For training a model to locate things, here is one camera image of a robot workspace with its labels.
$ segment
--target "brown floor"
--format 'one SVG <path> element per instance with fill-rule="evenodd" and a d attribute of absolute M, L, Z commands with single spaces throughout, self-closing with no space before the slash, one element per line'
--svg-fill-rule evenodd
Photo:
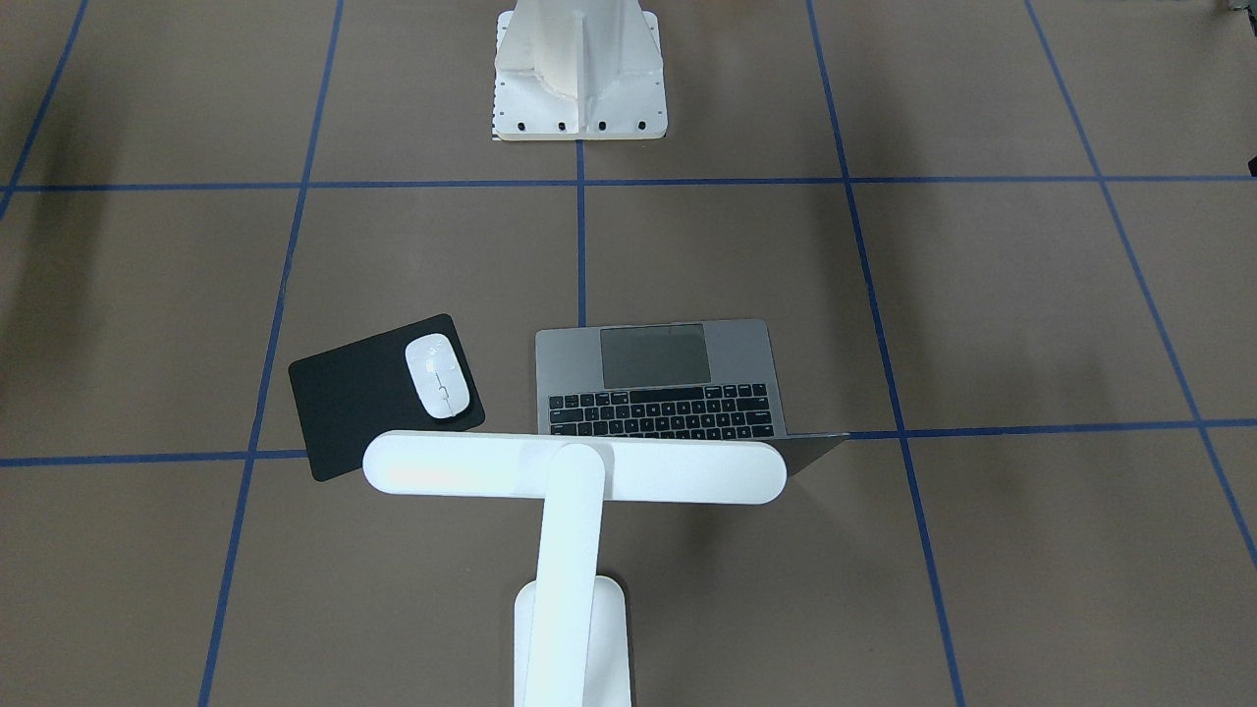
<path fill-rule="evenodd" d="M 0 702 L 510 704 L 541 504 L 314 483 L 284 375 L 449 312 L 484 430 L 537 330 L 762 317 L 856 433 L 606 508 L 640 707 L 1252 704 L 1223 5 L 654 0 L 669 135 L 573 146 L 489 140 L 509 0 L 0 0 Z"/>

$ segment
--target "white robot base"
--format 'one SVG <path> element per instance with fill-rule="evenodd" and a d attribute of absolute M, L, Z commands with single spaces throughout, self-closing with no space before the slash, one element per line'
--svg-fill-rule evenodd
<path fill-rule="evenodd" d="M 667 132 L 659 18 L 637 0 L 519 0 L 498 18 L 497 34 L 495 140 Z"/>
<path fill-rule="evenodd" d="M 533 634 L 533 603 L 537 582 L 515 595 L 515 707 L 524 704 L 528 679 L 528 643 Z M 593 611 L 590 616 L 590 657 L 585 668 L 585 707 L 631 707 L 628 678 L 628 614 L 625 594 L 611 577 L 593 580 Z"/>

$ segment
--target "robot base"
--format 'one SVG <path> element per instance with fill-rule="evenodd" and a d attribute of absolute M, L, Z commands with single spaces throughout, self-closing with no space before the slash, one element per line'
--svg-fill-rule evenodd
<path fill-rule="evenodd" d="M 515 707 L 524 704 L 528 677 L 528 639 L 533 634 L 533 600 L 537 582 L 515 595 Z M 628 619 L 625 594 L 611 577 L 593 580 L 590 616 L 590 659 L 585 669 L 585 707 L 631 707 L 628 682 Z"/>

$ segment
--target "laptop key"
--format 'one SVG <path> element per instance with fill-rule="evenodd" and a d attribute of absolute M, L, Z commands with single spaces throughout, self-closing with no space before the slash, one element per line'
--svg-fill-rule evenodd
<path fill-rule="evenodd" d="M 738 403 L 738 410 L 739 411 L 767 410 L 768 409 L 768 399 L 767 398 L 740 398 L 740 399 L 738 399 L 737 403 Z"/>
<path fill-rule="evenodd" d="M 678 400 L 701 400 L 703 389 L 691 387 L 660 387 L 657 390 L 630 390 L 628 396 L 634 403 L 675 403 Z"/>
<path fill-rule="evenodd" d="M 558 425 L 562 423 L 583 423 L 585 410 L 576 408 L 573 410 L 551 410 L 551 424 Z"/>

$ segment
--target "silver laptop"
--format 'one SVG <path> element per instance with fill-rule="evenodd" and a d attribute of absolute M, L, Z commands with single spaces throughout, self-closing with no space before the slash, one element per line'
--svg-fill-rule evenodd
<path fill-rule="evenodd" d="M 786 433 L 763 320 L 539 331 L 537 429 L 767 442 L 791 473 L 847 438 Z"/>

